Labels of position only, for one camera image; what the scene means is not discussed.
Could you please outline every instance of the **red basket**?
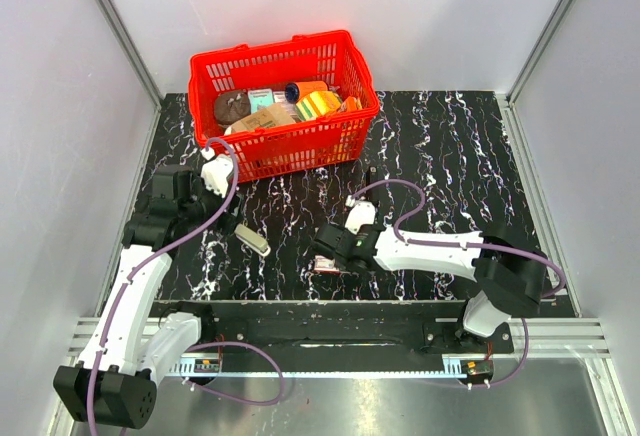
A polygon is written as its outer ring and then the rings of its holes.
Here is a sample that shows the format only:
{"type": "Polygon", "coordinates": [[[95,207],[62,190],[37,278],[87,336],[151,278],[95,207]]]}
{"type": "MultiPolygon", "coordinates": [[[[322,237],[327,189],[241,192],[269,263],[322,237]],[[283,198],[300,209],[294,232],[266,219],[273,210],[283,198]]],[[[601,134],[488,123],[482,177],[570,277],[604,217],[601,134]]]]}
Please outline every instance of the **red basket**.
{"type": "MultiPolygon", "coordinates": [[[[221,137],[213,104],[233,89],[284,90],[292,81],[323,80],[344,99],[357,96],[362,109],[270,129],[224,136],[238,155],[239,181],[276,176],[357,159],[380,102],[369,68],[347,31],[294,36],[291,41],[197,54],[191,58],[189,110],[196,141],[221,137]]],[[[213,145],[223,152],[221,145],[213,145]]]]}

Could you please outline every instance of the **white wall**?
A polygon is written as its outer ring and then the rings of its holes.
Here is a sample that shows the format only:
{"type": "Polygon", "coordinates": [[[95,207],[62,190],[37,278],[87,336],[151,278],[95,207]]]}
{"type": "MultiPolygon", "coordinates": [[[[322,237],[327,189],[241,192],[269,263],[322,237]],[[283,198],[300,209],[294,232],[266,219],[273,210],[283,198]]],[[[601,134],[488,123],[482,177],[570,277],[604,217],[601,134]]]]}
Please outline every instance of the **white wall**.
{"type": "Polygon", "coordinates": [[[42,434],[153,108],[94,0],[1,0],[0,433],[42,434]]]}
{"type": "Polygon", "coordinates": [[[640,424],[640,0],[577,0],[516,105],[583,310],[640,424]]]}
{"type": "Polygon", "coordinates": [[[115,0],[164,92],[189,58],[240,43],[350,30],[377,88],[507,91],[557,0],[115,0]]]}

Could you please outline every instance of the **black table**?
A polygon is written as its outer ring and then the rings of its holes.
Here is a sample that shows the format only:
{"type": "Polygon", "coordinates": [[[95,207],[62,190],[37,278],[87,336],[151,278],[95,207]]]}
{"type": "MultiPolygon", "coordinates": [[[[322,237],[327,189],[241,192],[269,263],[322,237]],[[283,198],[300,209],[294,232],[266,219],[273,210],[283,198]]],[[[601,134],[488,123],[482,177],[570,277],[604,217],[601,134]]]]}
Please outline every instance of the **black table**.
{"type": "MultiPolygon", "coordinates": [[[[319,275],[309,246],[326,221],[343,223],[344,202],[376,165],[384,176],[414,181],[427,209],[405,229],[467,232],[504,221],[537,244],[535,228],[492,92],[379,92],[381,112],[355,162],[301,171],[240,186],[248,227],[267,238],[261,260],[235,238],[207,232],[183,245],[159,300],[433,300],[464,299],[474,285],[447,274],[378,272],[370,278],[319,275]]],[[[184,94],[164,101],[141,192],[163,164],[205,162],[192,138],[184,94]]],[[[419,201],[405,187],[382,191],[381,211],[392,223],[419,201]]]]}

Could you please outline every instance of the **metal floor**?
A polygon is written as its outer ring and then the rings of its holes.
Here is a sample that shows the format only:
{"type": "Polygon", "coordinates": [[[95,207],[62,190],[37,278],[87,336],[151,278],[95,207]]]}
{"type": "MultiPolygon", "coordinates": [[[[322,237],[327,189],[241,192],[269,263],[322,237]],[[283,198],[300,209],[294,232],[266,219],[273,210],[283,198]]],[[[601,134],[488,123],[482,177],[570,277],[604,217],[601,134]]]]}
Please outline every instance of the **metal floor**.
{"type": "MultiPolygon", "coordinates": [[[[500,372],[514,363],[496,362],[500,372]]],[[[273,397],[273,380],[221,379],[216,389],[254,399],[273,397]]],[[[278,406],[259,408],[163,383],[154,415],[129,435],[188,436],[537,436],[606,434],[586,368],[579,361],[534,360],[500,388],[467,392],[446,382],[296,380],[278,406]]],[[[89,435],[86,424],[75,436],[89,435]]],[[[102,436],[118,435],[100,428],[102,436]]]]}

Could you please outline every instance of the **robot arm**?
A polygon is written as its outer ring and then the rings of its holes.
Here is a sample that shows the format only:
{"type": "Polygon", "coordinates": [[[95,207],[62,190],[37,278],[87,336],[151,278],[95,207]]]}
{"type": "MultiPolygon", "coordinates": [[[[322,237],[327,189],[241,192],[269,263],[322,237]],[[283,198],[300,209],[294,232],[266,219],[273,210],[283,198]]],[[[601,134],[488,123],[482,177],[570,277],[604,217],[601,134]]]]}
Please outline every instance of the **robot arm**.
{"type": "Polygon", "coordinates": [[[376,206],[370,201],[348,200],[352,209],[345,226],[325,224],[313,241],[313,249],[346,271],[368,273],[374,269],[415,269],[446,272],[478,283],[460,317],[460,337],[489,338],[510,317],[538,313],[546,268],[541,263],[491,251],[468,248],[470,243],[493,243],[534,251],[514,241],[503,227],[465,234],[429,234],[401,231],[406,240],[456,243],[458,247],[409,244],[398,239],[393,228],[376,223],[376,206]]]}
{"type": "MultiPolygon", "coordinates": [[[[166,245],[179,240],[218,211],[228,191],[233,165],[226,156],[206,163],[201,176],[187,166],[159,168],[151,195],[142,201],[124,229],[120,267],[95,333],[74,367],[60,366],[54,388],[76,421],[87,421],[89,373],[100,349],[110,309],[118,304],[98,368],[94,412],[101,424],[141,428],[151,416],[157,386],[185,350],[212,341],[215,322],[211,307],[183,302],[145,344],[142,331],[175,249],[146,264],[133,278],[132,269],[166,245]]],[[[244,199],[234,194],[227,210],[212,225],[235,234],[262,256],[266,240],[240,224],[244,199]]]]}

